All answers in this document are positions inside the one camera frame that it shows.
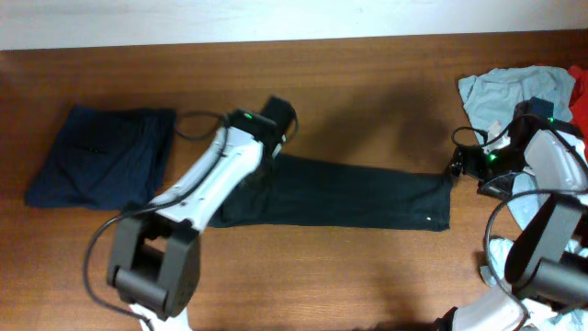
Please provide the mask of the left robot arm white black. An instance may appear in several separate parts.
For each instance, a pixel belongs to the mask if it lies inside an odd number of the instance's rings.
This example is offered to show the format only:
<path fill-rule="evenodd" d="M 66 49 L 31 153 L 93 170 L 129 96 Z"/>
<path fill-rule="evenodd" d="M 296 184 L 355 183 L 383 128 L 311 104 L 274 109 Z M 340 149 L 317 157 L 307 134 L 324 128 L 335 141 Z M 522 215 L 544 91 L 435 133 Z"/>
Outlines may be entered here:
<path fill-rule="evenodd" d="M 107 284 L 144 330 L 187 330 L 200 273 L 200 236 L 232 191 L 268 165 L 298 128 L 289 102 L 220 117 L 206 152 L 168 190 L 115 219 Z"/>

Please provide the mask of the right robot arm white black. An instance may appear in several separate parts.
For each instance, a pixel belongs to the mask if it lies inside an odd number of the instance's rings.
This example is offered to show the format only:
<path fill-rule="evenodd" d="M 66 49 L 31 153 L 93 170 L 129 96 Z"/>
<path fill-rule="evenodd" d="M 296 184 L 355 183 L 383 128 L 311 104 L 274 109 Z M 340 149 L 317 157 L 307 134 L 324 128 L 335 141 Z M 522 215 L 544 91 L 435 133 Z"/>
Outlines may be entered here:
<path fill-rule="evenodd" d="M 476 302 L 454 307 L 435 330 L 522 330 L 558 314 L 587 308 L 587 260 L 567 251 L 587 242 L 587 162 L 581 129 L 553 116 L 547 101 L 519 103 L 503 129 L 479 132 L 479 145 L 458 143 L 447 167 L 452 177 L 478 180 L 482 195 L 508 203 L 541 204 L 514 241 L 496 284 Z"/>

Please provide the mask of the black t-shirt white logo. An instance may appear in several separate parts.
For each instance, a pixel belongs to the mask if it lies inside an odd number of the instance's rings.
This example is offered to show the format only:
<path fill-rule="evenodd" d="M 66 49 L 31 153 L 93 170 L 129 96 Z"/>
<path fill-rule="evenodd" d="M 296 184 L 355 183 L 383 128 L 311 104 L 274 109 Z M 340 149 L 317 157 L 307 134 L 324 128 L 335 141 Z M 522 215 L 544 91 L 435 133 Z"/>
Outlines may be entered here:
<path fill-rule="evenodd" d="M 451 179 L 280 154 L 267 192 L 231 192 L 209 226 L 297 225 L 443 232 Z"/>

